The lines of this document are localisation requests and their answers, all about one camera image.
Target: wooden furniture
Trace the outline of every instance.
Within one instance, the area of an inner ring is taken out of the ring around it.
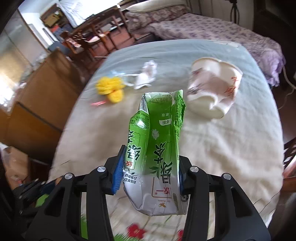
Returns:
[[[282,191],[296,192],[296,137],[285,144]]]
[[[113,21],[114,21],[115,25],[117,26],[117,29],[119,30],[119,32],[121,32],[121,27],[119,26],[119,24],[118,24],[118,22],[117,22],[115,16],[112,15],[112,18],[113,18]]]
[[[93,61],[92,55],[87,52],[88,48],[83,48],[82,44],[81,47],[74,48],[73,42],[75,40],[69,36],[69,32],[64,31],[60,34],[60,36],[64,39],[63,45],[70,49],[70,53],[68,57],[72,59],[74,62],[78,62],[80,65],[84,66],[87,70],[89,70],[89,66],[84,62],[84,57],[87,56],[91,61]]]
[[[78,32],[77,34],[71,36],[71,39],[72,39],[73,41],[75,41],[76,43],[78,43],[78,44],[81,46],[81,48],[82,48],[83,50],[87,51],[88,54],[89,54],[89,56],[90,56],[90,58],[91,58],[91,60],[93,61],[94,58],[98,58],[98,56],[97,56],[97,55],[95,54],[95,52],[93,51],[92,47],[93,47],[94,45],[99,44],[100,42],[103,43],[103,45],[105,46],[107,52],[110,53],[110,50],[108,49],[108,47],[107,47],[107,45],[106,45],[107,34],[109,34],[109,33],[106,33],[106,34],[99,34],[99,33],[96,32],[96,35],[95,35],[91,40],[88,41],[88,40],[82,35],[81,32]],[[68,39],[66,39],[66,41],[67,41],[67,44],[68,44],[68,45],[71,45],[71,43],[69,42],[69,39],[70,39],[70,37],[69,37]]]
[[[56,49],[28,77],[11,112],[0,109],[0,142],[51,164],[83,87],[78,70]]]
[[[62,10],[57,6],[57,4],[52,5],[47,11],[45,11],[40,16],[41,21],[44,23],[45,26],[51,28],[56,23],[58,24],[65,24],[69,23],[68,19],[66,18],[65,14]]]
[[[294,240],[296,220],[296,138],[284,145],[283,186],[268,227],[272,241]]]
[[[97,19],[97,20],[94,20],[92,23],[91,23],[91,30],[92,32],[97,36],[99,37],[99,39],[102,41],[102,43],[104,44],[105,48],[107,49],[108,53],[110,53],[107,45],[106,45],[106,40],[107,38],[110,39],[110,41],[112,42],[112,44],[114,45],[114,47],[118,50],[116,44],[113,42],[111,36],[110,36],[110,31],[106,31],[106,32],[103,32],[101,31],[100,29],[100,19]]]
[[[71,32],[71,36],[80,32],[82,29],[87,29],[87,28],[91,28],[92,24],[94,22],[97,22],[98,19],[102,22],[103,20],[107,19],[107,18],[113,18],[119,16],[124,25],[127,26],[126,24],[126,20],[124,15],[122,14],[121,10],[120,10],[120,6],[119,5],[115,5],[111,8],[108,8],[92,17],[90,17],[88,20],[86,20],[85,22],[83,22],[82,24],[80,24],[78,27],[76,27],[72,32]]]

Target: cardboard box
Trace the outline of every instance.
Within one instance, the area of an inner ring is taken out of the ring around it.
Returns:
[[[14,189],[28,179],[29,161],[28,155],[14,147],[7,147],[3,150],[3,165],[7,181]]]

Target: green leaf print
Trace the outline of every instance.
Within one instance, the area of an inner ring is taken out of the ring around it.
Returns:
[[[138,241],[138,238],[131,238],[131,237],[126,237],[123,234],[116,234],[114,236],[115,241]]]

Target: white tissue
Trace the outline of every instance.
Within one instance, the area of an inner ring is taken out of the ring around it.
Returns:
[[[150,83],[155,80],[155,75],[157,73],[156,68],[157,68],[157,63],[155,63],[153,60],[150,60],[149,62],[145,62],[142,68],[142,73],[140,73],[136,78],[134,89],[137,90],[144,86],[150,87],[151,86]]]

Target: pillow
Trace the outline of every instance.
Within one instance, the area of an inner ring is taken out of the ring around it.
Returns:
[[[144,28],[151,23],[160,23],[162,21],[174,20],[186,13],[188,13],[186,6],[177,5],[148,13],[126,12],[125,17],[128,19],[128,29],[133,32]]]
[[[175,5],[186,6],[186,2],[184,0],[148,0],[131,5],[127,10],[130,12],[145,13]]]

